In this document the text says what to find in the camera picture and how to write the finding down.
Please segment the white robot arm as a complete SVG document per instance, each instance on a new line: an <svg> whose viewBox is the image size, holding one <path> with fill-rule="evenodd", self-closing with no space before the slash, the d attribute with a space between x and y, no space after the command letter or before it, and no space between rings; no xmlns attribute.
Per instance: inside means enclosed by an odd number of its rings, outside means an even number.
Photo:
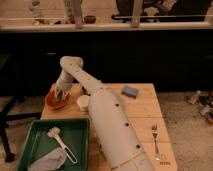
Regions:
<svg viewBox="0 0 213 171"><path fill-rule="evenodd" d="M76 79L90 94L88 110L111 171L155 171L114 91L84 71L80 57L63 56L60 66L59 90L69 91Z"/></svg>

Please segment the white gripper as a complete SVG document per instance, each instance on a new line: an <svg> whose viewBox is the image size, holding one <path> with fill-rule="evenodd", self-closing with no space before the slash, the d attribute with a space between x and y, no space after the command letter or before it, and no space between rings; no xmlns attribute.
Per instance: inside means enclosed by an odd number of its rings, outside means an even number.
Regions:
<svg viewBox="0 0 213 171"><path fill-rule="evenodd" d="M56 91L66 92L69 91L73 84L73 78L59 77L56 81Z"/></svg>

